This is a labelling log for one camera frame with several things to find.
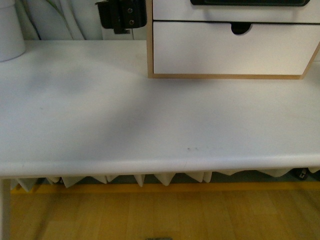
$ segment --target white cylinder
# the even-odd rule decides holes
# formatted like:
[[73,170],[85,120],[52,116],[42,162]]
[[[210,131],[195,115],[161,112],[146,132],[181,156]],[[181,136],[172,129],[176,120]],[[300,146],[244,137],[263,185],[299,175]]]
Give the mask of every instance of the white cylinder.
[[0,0],[0,62],[16,58],[26,50],[14,0]]

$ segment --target black bracket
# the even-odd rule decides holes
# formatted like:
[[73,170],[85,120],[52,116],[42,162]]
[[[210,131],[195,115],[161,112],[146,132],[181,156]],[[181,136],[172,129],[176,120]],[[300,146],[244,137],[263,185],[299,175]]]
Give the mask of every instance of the black bracket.
[[96,5],[101,25],[114,29],[115,34],[126,34],[127,29],[142,28],[147,24],[146,0],[105,0]]

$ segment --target white desk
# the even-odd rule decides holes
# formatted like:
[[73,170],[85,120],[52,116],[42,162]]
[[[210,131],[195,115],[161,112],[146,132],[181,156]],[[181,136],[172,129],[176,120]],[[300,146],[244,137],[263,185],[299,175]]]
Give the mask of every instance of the white desk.
[[31,41],[0,62],[2,179],[296,167],[320,167],[320,62],[155,80],[144,41]]

